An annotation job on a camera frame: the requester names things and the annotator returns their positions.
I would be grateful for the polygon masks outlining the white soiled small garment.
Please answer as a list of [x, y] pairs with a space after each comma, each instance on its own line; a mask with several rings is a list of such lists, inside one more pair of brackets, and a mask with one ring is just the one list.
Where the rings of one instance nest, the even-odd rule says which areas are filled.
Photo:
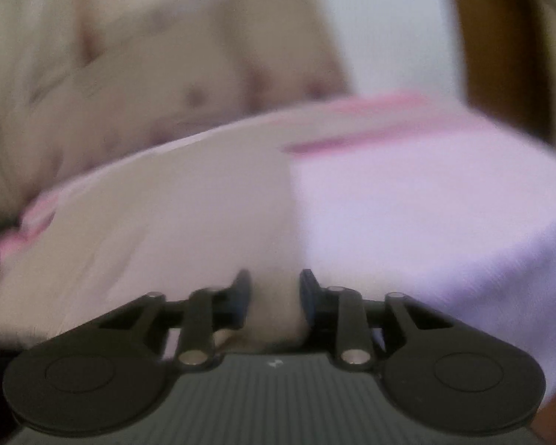
[[183, 148], [52, 192], [0, 241], [0, 340], [36, 343], [150, 292], [170, 300], [253, 278], [240, 340], [303, 330], [286, 158]]

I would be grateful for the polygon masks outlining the pink checkered bed sheet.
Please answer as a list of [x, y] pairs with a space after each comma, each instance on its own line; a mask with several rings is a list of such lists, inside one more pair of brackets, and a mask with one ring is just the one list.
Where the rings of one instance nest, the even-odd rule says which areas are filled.
[[142, 157], [196, 146], [286, 158], [299, 272], [309, 268], [323, 285], [368, 299], [412, 295], [526, 350], [556, 395], [554, 149], [453, 103], [345, 99], [180, 139], [39, 200]]

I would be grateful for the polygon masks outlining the beige leaf-print curtain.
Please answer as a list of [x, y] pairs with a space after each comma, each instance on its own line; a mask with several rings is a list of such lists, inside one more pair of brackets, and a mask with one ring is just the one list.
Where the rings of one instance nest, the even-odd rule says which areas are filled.
[[316, 0], [0, 0], [0, 221], [140, 149], [347, 88]]

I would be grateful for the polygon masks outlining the brown wooden door frame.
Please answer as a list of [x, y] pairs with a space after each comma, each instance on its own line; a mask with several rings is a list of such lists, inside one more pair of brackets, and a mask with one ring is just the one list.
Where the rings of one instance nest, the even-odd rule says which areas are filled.
[[471, 106], [556, 147], [556, 0], [454, 0]]

